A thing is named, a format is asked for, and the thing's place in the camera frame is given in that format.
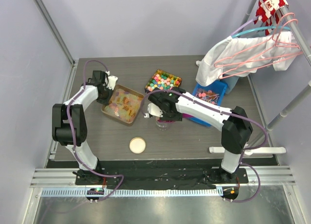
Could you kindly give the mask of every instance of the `gray floor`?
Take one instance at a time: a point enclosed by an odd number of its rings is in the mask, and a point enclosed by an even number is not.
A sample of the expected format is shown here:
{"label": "gray floor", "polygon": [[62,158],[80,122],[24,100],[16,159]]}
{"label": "gray floor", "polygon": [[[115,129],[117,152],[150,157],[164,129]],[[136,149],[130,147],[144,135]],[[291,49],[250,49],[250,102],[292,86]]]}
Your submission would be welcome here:
{"label": "gray floor", "polygon": [[[157,69],[180,76],[181,87],[192,93],[196,81],[198,67],[196,60],[203,56],[156,56],[156,57],[118,57],[99,58],[111,71],[111,75],[119,78],[118,84],[144,94],[144,87]],[[80,88],[83,77],[82,71],[87,59],[80,59],[71,96]],[[103,70],[98,63],[90,63],[86,77],[91,77],[93,70]],[[247,78],[238,81],[229,95],[225,95],[222,106],[234,108],[241,106],[248,116],[261,122],[255,100]],[[165,158],[221,158],[207,152],[210,146],[221,146],[221,133],[213,127],[203,127],[190,120],[176,122],[166,131],[157,130],[155,120],[144,119],[139,115],[131,127],[109,119],[101,112],[99,103],[92,103],[86,110],[88,128],[87,141],[93,153],[100,160],[114,159],[165,159]],[[252,138],[260,130],[254,127]],[[137,155],[129,150],[129,142],[134,137],[145,139],[146,150]],[[64,147],[58,146],[55,160],[74,160],[71,153]]]}
{"label": "gray floor", "polygon": [[[238,199],[254,194],[256,186],[241,187]],[[282,186],[263,186],[246,203],[220,197],[109,198],[84,204],[84,197],[41,198],[35,224],[294,224]]]}

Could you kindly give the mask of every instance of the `blue bin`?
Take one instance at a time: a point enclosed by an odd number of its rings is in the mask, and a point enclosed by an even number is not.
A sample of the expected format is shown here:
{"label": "blue bin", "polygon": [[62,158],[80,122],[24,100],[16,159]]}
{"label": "blue bin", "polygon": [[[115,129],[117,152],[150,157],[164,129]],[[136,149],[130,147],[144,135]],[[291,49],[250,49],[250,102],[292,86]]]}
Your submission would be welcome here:
{"label": "blue bin", "polygon": [[[206,91],[211,90],[214,93],[219,94],[219,99],[217,101],[217,105],[220,106],[220,104],[222,103],[223,97],[225,95],[225,90],[227,89],[227,87],[228,87],[228,85],[224,82],[221,82],[221,81],[215,81],[212,84],[210,84],[209,86],[201,86],[199,84],[196,84],[194,91],[192,92],[192,95],[195,96],[197,90],[200,88],[203,90],[206,90]],[[190,118],[190,120],[192,120],[196,123],[199,123],[201,125],[204,125],[206,127],[210,127],[209,123],[204,122],[198,118],[193,117],[193,118]]]}

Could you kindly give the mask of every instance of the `white shirt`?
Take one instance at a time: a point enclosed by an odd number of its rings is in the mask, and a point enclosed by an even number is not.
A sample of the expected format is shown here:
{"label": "white shirt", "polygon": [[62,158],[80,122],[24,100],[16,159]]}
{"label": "white shirt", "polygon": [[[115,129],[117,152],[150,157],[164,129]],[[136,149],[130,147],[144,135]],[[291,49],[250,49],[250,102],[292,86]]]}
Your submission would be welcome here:
{"label": "white shirt", "polygon": [[[228,70],[236,68],[239,64],[231,65],[231,66],[222,66],[224,64],[241,63],[241,62],[247,61],[251,59],[252,57],[254,57],[255,55],[258,55],[271,47],[272,48],[270,50],[263,53],[261,56],[257,56],[253,60],[275,57],[275,56],[279,56],[283,54],[290,54],[290,53],[295,53],[295,52],[300,51],[300,49],[298,48],[275,47],[274,46],[275,41],[273,41],[272,39],[268,40],[269,38],[271,38],[270,35],[264,36],[264,37],[255,37],[255,38],[232,38],[231,36],[229,36],[228,38],[222,40],[221,42],[217,43],[212,49],[210,49],[208,53],[206,54],[206,56],[204,57],[204,59],[199,63],[200,66],[199,66],[198,73],[196,76],[196,81],[202,86],[208,86],[214,81],[218,80],[219,76],[224,72],[228,75],[235,75],[239,72],[247,71],[247,70],[254,69],[260,66],[264,66],[272,62],[275,62],[275,64],[273,64],[275,71],[287,70],[287,68],[292,63],[292,61],[295,59],[295,57],[292,57],[290,59],[287,59],[281,62],[278,62],[278,61],[284,59],[285,57],[266,59],[266,60],[256,61],[256,62],[249,62],[229,72]],[[278,38],[278,41],[286,42],[286,43],[288,42],[297,43],[294,36],[289,31],[281,32]],[[252,49],[249,49],[245,52],[241,52],[242,50],[250,48],[258,43],[262,43],[262,44]],[[219,66],[218,68],[214,67],[214,63],[216,61],[219,61],[226,57],[231,57],[238,52],[241,52],[241,53],[232,58],[225,59],[224,61],[216,64],[217,66]],[[237,76],[245,77],[250,72],[245,72]]]}

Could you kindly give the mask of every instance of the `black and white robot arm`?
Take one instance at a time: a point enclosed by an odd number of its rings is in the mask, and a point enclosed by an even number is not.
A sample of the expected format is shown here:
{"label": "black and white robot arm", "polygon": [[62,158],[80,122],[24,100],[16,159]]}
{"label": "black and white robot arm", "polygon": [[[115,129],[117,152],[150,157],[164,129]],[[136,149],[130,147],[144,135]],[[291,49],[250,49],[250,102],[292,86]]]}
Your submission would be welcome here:
{"label": "black and white robot arm", "polygon": [[[77,92],[83,93],[62,104],[55,104],[52,109],[52,137],[55,141],[58,141],[61,145],[65,146],[74,155],[76,153],[80,161],[84,162],[90,169],[102,173],[98,158],[92,153],[87,141],[87,127],[84,112],[93,101],[97,101],[101,104],[108,104],[113,90],[115,88],[118,78],[110,76],[108,71],[93,71],[92,78],[89,78],[86,86],[81,86]],[[74,149],[72,131],[69,123],[67,122],[68,117],[66,109],[68,104],[70,106],[70,114],[73,122],[73,126],[76,133],[76,145]],[[80,174],[83,175],[88,173],[88,169],[82,165],[79,161],[79,168],[82,170]]]}
{"label": "black and white robot arm", "polygon": [[[225,148],[225,154],[221,168],[229,175],[234,174],[239,166],[243,148],[249,140],[253,129],[249,122],[221,114],[221,112],[247,117],[245,111],[240,107],[232,110],[207,103],[179,88],[173,88],[173,90],[188,98],[168,92],[151,94],[148,99],[152,103],[148,105],[149,114],[145,115],[145,117],[157,116],[161,121],[181,121],[183,114],[187,114],[208,122],[222,132],[221,142]],[[220,113],[207,109],[198,103],[218,109]]]}

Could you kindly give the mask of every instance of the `white wall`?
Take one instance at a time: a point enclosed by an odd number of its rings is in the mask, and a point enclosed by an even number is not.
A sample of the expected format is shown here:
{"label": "white wall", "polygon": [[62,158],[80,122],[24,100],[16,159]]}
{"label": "white wall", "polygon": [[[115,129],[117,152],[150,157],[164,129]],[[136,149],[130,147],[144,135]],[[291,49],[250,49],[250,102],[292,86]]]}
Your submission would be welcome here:
{"label": "white wall", "polygon": [[0,220],[20,224],[70,65],[33,0],[0,0]]}
{"label": "white wall", "polygon": [[[309,0],[287,0],[299,20],[299,28],[311,45],[311,6]],[[260,69],[253,80],[261,107],[270,122],[311,80],[311,67],[301,55],[284,72]],[[308,97],[270,133],[275,146],[284,146],[279,162],[290,165],[307,211],[311,207],[311,97]]]}
{"label": "white wall", "polygon": [[43,0],[72,56],[205,54],[250,0]]}

